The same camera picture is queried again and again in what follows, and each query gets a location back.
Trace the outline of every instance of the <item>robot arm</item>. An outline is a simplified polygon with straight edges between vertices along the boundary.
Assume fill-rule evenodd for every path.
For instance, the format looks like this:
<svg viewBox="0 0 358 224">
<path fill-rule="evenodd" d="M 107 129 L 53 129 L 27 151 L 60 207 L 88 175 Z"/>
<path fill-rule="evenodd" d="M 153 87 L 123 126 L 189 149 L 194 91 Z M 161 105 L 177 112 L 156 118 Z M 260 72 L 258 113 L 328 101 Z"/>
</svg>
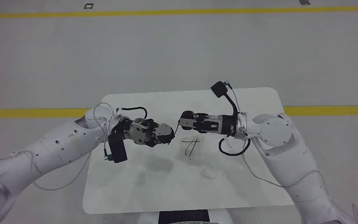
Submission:
<svg viewBox="0 0 358 224">
<path fill-rule="evenodd" d="M 43 175 L 78 160 L 106 141 L 103 130 L 107 130 L 108 126 L 111 154 L 106 157 L 114 162 L 127 160 L 124 139 L 154 147 L 170 143 L 174 138 L 174 131 L 167 124 L 159 125 L 152 119 L 130 120 L 120 114 L 112 115 L 112 111 L 103 106 L 91 109 L 84 117 L 51 130 L 23 151 L 13 152 L 9 158 L 0 160 L 0 222 L 27 186 Z"/>
<path fill-rule="evenodd" d="M 218 94 L 217 89 L 211 89 L 218 97 L 223 95 Z M 330 200 L 309 148 L 286 114 L 261 114 L 250 119 L 247 113 L 212 116 L 184 111 L 178 123 L 184 130 L 195 129 L 200 133 L 225 134 L 236 139 L 251 140 L 270 173 L 290 195 L 302 223 L 356 223 Z M 263 145 L 272 148 L 267 150 Z M 243 153 L 244 150 L 229 155 Z"/>
</svg>

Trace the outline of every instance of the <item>yellow stripe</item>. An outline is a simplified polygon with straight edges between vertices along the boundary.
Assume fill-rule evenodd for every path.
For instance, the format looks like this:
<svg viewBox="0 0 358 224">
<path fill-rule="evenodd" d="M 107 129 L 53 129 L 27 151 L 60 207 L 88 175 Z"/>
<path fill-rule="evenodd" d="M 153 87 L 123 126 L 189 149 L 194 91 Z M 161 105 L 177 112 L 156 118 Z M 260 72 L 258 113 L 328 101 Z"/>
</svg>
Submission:
<svg viewBox="0 0 358 224">
<path fill-rule="evenodd" d="M 358 106 L 285 106 L 290 116 L 346 116 L 358 115 Z"/>
<path fill-rule="evenodd" d="M 88 108 L 0 109 L 0 118 L 80 118 Z"/>
<path fill-rule="evenodd" d="M 163 16 L 203 14 L 265 14 L 265 13 L 314 13 L 357 12 L 358 6 L 299 7 L 299 8 L 218 8 L 191 10 L 141 10 L 141 11 L 83 11 L 83 12 L 38 12 L 2 13 L 0 18 L 54 18 L 54 17 L 101 17 L 101 16 Z"/>
<path fill-rule="evenodd" d="M 0 109 L 0 118 L 80 118 L 89 108 Z M 358 115 L 358 106 L 285 106 L 290 116 Z"/>
</svg>

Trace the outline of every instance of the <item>tabletop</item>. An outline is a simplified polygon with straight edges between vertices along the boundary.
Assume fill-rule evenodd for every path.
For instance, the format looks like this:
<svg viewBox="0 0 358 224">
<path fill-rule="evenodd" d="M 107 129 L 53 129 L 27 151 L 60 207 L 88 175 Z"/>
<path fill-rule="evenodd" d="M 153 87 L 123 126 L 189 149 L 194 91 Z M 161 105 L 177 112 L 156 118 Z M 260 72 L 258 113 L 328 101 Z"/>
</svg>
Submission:
<svg viewBox="0 0 358 224">
<path fill-rule="evenodd" d="M 272 88 L 234 91 L 241 111 L 248 112 L 250 117 L 284 112 Z M 210 90 L 112 94 L 105 96 L 102 102 L 113 108 L 143 106 L 148 111 L 147 118 L 166 123 L 173 129 L 185 110 L 210 115 L 232 114 L 229 102 L 224 97 L 216 98 Z M 131 119 L 144 116 L 140 110 L 122 114 Z M 124 140 L 128 160 L 119 164 L 104 160 L 100 144 L 93 150 L 89 163 L 84 210 L 89 214 L 104 214 L 293 204 L 285 190 L 253 177 L 241 157 L 220 153 L 218 142 L 222 137 L 179 127 L 169 145 L 150 148 Z M 188 142 L 194 138 L 197 139 L 195 147 L 188 148 Z M 237 139 L 230 139 L 230 144 L 234 149 L 227 150 L 231 153 L 240 151 L 243 146 Z M 245 156 L 256 175 L 276 182 L 254 146 Z"/>
</svg>

